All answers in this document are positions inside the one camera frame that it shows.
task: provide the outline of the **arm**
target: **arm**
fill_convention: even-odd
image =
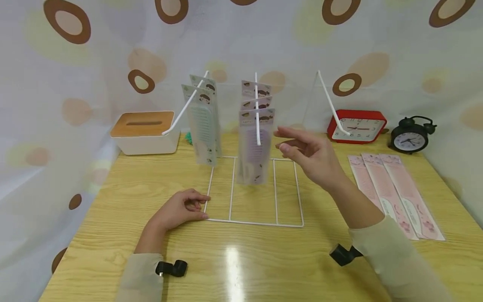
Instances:
[[[334,199],[349,226],[353,246],[375,270],[391,300],[452,301],[443,283],[417,253],[397,223],[384,214],[342,170],[327,139],[279,127],[275,136],[291,138],[277,147]]]
[[[116,302],[161,301],[163,278],[155,273],[158,262],[163,260],[161,250],[166,232],[193,220],[205,220],[200,203],[210,198],[194,189],[174,194],[148,221],[144,227],[121,277]]]

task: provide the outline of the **beige sleeve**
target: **beige sleeve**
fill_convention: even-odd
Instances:
[[[392,301],[453,301],[443,283],[390,216],[365,229],[350,229],[349,234],[353,246],[372,266]]]
[[[161,254],[132,254],[116,296],[116,302],[159,302],[163,292],[163,277],[156,274]]]

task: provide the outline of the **red alarm clock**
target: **red alarm clock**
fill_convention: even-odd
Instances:
[[[342,128],[350,133],[350,135],[347,135],[340,131],[335,118],[332,117],[327,128],[327,134],[332,141],[338,143],[372,143],[387,124],[386,118],[379,111],[340,109],[336,113],[341,121]]]

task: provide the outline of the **green object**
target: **green object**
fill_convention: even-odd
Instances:
[[[191,132],[188,132],[186,135],[185,135],[185,140],[190,144],[192,145],[193,142],[191,141]]]

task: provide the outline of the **wooden table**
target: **wooden table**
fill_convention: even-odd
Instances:
[[[387,140],[383,135],[370,145],[334,147],[353,179],[347,156],[394,153],[385,146]],[[237,136],[224,135],[223,148],[225,155],[236,156]],[[401,156],[447,238],[414,246],[456,301],[479,301],[483,231],[422,155]],[[272,157],[280,157],[275,148]],[[276,169],[279,222],[300,223],[292,163],[277,162]],[[188,271],[183,278],[165,278],[163,301],[388,301],[363,259],[341,268],[330,258],[336,243],[350,246],[347,226],[330,196],[297,169],[304,228],[211,221],[179,227],[167,236],[163,254],[172,263],[187,261]],[[230,158],[221,159],[214,171],[207,208],[211,218],[228,217],[232,171]],[[210,174],[209,167],[195,164],[192,147],[182,139],[172,155],[121,154],[41,301],[113,301],[144,224],[176,191],[206,192]],[[256,188],[235,183],[232,219],[274,222],[274,216],[273,182]]]

